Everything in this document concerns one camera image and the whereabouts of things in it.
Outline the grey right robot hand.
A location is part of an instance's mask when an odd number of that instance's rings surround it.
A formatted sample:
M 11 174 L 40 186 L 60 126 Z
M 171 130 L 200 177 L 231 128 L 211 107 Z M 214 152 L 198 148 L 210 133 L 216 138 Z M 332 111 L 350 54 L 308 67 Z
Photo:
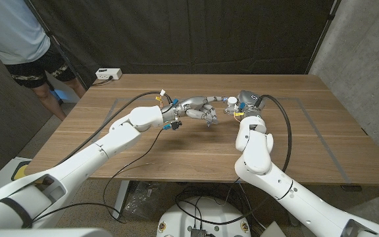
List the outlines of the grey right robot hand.
M 224 112 L 241 117 L 260 116 L 265 103 L 261 102 L 259 105 L 256 105 L 258 99 L 259 95 L 242 90 L 237 97 L 229 97 L 227 99 L 228 106 Z

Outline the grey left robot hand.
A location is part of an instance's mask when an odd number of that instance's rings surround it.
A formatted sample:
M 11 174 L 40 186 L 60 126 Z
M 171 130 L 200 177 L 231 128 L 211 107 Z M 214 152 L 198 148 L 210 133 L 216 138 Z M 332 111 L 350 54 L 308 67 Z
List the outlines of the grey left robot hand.
M 210 104 L 213 101 L 227 101 L 227 97 L 219 96 L 195 96 L 187 98 L 174 105 L 167 105 L 161 109 L 163 121 L 178 120 L 178 117 L 191 117 L 193 119 L 206 120 L 207 124 L 218 124 L 215 108 Z

